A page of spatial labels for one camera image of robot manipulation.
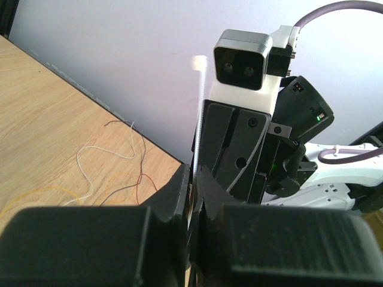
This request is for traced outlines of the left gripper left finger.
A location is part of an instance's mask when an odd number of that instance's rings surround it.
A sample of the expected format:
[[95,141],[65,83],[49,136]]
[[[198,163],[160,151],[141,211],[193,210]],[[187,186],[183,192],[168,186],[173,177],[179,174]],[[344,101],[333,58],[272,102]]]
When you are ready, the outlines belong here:
[[184,269],[187,257],[187,214],[190,166],[182,164],[170,180],[146,200],[157,219],[156,239],[163,243],[174,267]]

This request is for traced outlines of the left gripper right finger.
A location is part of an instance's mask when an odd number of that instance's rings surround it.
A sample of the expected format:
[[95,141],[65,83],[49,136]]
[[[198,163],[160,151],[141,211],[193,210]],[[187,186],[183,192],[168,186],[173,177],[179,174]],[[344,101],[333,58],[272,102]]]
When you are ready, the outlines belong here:
[[225,204],[236,203],[236,199],[222,189],[206,166],[197,170],[196,191],[199,205],[196,262],[201,269],[207,269],[218,254],[218,214]]

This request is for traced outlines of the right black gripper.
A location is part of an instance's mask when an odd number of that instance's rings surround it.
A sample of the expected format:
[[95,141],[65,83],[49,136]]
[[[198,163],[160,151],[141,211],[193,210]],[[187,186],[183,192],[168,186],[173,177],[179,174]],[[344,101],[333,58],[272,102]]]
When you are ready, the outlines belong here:
[[234,198],[260,203],[281,163],[277,152],[283,138],[273,131],[277,126],[269,114],[204,100],[198,166],[207,167]]

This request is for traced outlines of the white zip tie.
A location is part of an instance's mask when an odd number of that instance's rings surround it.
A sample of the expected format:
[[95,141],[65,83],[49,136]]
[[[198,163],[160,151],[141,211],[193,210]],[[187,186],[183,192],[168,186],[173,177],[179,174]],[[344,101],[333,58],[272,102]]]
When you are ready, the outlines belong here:
[[208,58],[206,55],[196,55],[192,58],[192,68],[194,71],[199,72],[199,92],[198,92],[198,115],[194,137],[194,152],[193,152],[193,164],[191,173],[191,188],[189,196],[189,215],[188,215],[188,230],[192,221],[192,213],[194,209],[194,203],[196,202],[196,173],[198,168],[198,158],[200,151],[200,141],[202,136],[202,124],[203,124],[203,101],[205,98],[205,84],[206,84],[206,70],[208,67]]

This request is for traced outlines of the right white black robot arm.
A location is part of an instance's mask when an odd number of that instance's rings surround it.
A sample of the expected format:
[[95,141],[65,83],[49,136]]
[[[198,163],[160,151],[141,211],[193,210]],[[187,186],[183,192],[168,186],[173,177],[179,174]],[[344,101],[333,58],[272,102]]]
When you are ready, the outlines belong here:
[[382,207],[382,143],[322,145],[333,113],[303,77],[267,76],[261,89],[215,81],[200,100],[194,167],[243,203]]

